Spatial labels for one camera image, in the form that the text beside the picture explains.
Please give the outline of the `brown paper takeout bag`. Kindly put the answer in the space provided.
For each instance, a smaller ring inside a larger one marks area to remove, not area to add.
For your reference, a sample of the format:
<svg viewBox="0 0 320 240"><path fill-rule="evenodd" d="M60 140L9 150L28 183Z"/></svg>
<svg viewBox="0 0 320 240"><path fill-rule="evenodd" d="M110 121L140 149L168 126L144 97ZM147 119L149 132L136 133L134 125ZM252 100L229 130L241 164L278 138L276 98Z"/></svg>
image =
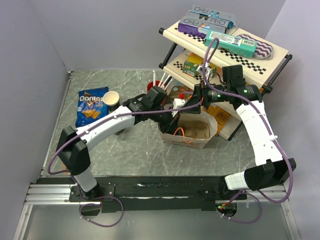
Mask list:
<svg viewBox="0 0 320 240"><path fill-rule="evenodd" d="M205 111L202 111L201 114L182 113L180 115L179 121L180 120L198 120L207 123L210 129L210 137L208 139L185 137L185 135L183 135L183 133L180 130L178 130L175 135L166 133L163 134L160 132L160 137L164 142L171 143L174 145L202 149L217 134L217 121L213 116L209 115Z"/></svg>

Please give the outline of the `paper coffee cup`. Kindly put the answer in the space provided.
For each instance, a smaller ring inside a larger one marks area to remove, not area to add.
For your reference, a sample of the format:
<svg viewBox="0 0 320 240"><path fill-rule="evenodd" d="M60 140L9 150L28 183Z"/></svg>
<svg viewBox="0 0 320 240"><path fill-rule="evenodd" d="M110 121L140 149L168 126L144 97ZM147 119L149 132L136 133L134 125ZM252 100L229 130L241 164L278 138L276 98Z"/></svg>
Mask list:
<svg viewBox="0 0 320 240"><path fill-rule="evenodd" d="M108 91L103 96L103 102L107 105L108 111L114 112L120 106L120 95L116 91Z"/></svg>

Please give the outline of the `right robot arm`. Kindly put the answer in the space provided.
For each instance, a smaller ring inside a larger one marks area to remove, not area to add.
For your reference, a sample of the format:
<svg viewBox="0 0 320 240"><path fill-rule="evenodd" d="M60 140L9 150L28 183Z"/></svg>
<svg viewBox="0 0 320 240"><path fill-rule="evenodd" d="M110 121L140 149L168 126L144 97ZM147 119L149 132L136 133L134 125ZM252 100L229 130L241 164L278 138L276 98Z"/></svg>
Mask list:
<svg viewBox="0 0 320 240"><path fill-rule="evenodd" d="M263 97L256 85L247 85L243 76L242 65L222 68L222 85L211 85L208 79L200 81L193 87L192 97L187 101L188 113L198 114L198 102L205 108L212 103L229 102L249 136L255 159L255 167L242 172L226 175L218 193L223 199L230 199L236 190L258 191L264 188L293 183L293 171L296 162L288 158L277 142L267 115Z"/></svg>

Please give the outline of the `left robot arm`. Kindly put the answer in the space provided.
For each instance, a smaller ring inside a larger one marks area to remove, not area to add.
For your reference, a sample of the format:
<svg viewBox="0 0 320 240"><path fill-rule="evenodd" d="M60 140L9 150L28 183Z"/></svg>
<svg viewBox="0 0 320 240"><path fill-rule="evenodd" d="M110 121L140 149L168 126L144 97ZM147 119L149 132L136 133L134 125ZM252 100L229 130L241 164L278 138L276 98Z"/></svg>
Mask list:
<svg viewBox="0 0 320 240"><path fill-rule="evenodd" d="M108 97L105 103L112 112L92 123L77 128L68 126L61 132L55 157L59 157L67 171L79 186L81 195L87 201L101 196L101 188L91 169L90 151L103 140L140 122L152 120L160 131L172 134L178 128L180 109L186 107L186 100L175 98L172 107L164 108L167 92L153 86L147 93L126 100L122 105Z"/></svg>

